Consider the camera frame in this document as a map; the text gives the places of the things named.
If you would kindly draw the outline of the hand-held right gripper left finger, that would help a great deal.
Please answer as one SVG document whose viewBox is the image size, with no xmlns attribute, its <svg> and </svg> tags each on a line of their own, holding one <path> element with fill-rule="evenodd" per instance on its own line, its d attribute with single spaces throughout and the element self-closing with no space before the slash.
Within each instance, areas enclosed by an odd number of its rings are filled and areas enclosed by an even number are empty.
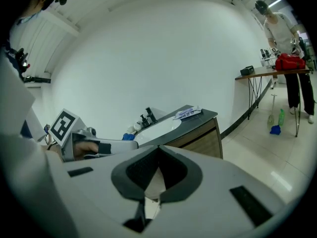
<svg viewBox="0 0 317 238">
<path fill-rule="evenodd" d="M 138 233 L 134 223 L 139 202 L 126 199 L 111 181 L 119 164 L 150 150 L 150 146 L 100 158 L 62 163 L 56 153 L 46 152 L 50 186 L 46 230 L 55 238 L 157 238 L 159 222 L 151 221 Z"/>
</svg>

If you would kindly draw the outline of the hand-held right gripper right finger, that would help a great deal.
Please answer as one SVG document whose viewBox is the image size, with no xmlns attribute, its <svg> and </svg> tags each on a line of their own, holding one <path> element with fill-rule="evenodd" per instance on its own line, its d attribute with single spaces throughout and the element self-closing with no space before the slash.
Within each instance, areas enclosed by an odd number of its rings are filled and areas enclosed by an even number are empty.
<svg viewBox="0 0 317 238">
<path fill-rule="evenodd" d="M 163 203 L 145 229 L 147 238 L 265 238 L 293 212 L 299 200 L 286 204 L 271 188 L 231 162 L 169 147 L 194 161 L 203 179 L 186 200 Z M 244 186 L 272 217 L 255 227 L 230 190 Z"/>
</svg>

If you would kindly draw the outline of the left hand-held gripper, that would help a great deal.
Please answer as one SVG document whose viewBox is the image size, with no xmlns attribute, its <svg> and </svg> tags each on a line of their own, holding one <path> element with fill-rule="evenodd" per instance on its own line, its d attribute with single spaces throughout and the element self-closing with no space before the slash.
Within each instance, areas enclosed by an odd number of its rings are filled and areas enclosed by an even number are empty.
<svg viewBox="0 0 317 238">
<path fill-rule="evenodd" d="M 138 149 L 133 140 L 110 140 L 97 137 L 96 130 L 87 127 L 81 118 L 67 109 L 62 109 L 49 129 L 49 134 L 61 148 L 64 162 L 76 159 L 93 159 L 107 157 Z M 75 147 L 81 142 L 91 142 L 98 146 L 98 151 L 85 150 L 83 155 L 75 155 Z"/>
</svg>

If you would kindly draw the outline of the person's left hand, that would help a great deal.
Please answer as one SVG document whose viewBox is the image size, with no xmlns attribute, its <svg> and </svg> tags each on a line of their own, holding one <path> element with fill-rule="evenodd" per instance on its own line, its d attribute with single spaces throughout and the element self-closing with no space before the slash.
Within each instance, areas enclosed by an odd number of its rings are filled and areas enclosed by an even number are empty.
<svg viewBox="0 0 317 238">
<path fill-rule="evenodd" d="M 73 145 L 74 159 L 83 159 L 85 155 L 95 155 L 98 153 L 99 146 L 94 142 L 77 142 Z"/>
</svg>

